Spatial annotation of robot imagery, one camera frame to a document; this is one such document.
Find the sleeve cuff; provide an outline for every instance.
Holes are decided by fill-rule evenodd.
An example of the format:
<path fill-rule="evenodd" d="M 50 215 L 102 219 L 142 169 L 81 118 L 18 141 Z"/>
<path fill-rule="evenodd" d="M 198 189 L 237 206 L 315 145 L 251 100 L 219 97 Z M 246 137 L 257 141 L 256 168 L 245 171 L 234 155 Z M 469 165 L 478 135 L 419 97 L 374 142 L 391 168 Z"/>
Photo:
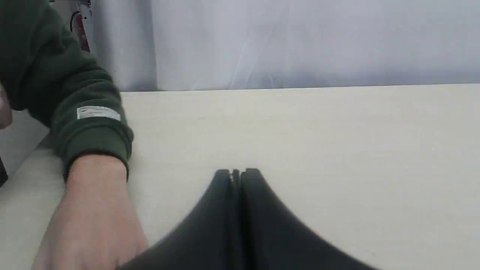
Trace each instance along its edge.
<path fill-rule="evenodd" d="M 107 155 L 120 159 L 127 168 L 129 176 L 127 142 L 113 129 L 108 127 L 89 128 L 76 134 L 65 149 L 63 179 L 67 181 L 73 162 L 84 155 Z"/>

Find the table surface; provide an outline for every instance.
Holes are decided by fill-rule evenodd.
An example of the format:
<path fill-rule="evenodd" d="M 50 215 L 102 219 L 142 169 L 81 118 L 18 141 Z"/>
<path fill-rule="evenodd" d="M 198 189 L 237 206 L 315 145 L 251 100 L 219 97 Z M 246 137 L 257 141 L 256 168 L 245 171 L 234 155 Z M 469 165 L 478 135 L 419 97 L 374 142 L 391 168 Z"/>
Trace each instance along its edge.
<path fill-rule="evenodd" d="M 480 269 L 480 85 L 124 93 L 129 192 L 150 244 L 217 169 L 259 168 L 287 206 L 385 270 Z M 64 192 L 39 147 L 0 189 L 0 261 L 29 269 Z"/>

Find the green sleeve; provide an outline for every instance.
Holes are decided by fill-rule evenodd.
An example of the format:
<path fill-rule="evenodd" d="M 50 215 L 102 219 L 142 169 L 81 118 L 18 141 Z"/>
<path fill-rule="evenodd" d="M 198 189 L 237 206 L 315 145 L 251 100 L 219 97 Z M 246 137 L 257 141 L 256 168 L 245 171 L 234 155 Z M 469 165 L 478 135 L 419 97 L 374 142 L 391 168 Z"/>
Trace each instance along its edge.
<path fill-rule="evenodd" d="M 127 166 L 133 132 L 120 93 L 46 0 L 0 0 L 0 80 L 14 110 L 50 128 L 65 179 L 85 154 Z"/>

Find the white label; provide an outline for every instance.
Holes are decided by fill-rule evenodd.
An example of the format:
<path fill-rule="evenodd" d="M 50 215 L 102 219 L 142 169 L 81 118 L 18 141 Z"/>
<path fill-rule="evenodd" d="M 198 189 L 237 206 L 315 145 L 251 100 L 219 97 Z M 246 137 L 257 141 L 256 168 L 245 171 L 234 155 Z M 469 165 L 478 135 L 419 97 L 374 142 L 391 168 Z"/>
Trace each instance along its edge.
<path fill-rule="evenodd" d="M 120 114 L 110 108 L 101 106 L 84 106 L 77 108 L 77 119 L 89 117 L 107 117 L 120 121 Z"/>

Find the white backdrop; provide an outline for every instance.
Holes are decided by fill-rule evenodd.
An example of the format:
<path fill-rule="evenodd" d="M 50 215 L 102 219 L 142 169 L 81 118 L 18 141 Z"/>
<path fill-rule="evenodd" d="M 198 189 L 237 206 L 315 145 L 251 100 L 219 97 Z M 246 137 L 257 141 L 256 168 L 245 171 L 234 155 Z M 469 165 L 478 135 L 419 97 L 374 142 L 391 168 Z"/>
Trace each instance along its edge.
<path fill-rule="evenodd" d="M 480 82 L 476 0 L 101 0 L 124 91 Z"/>

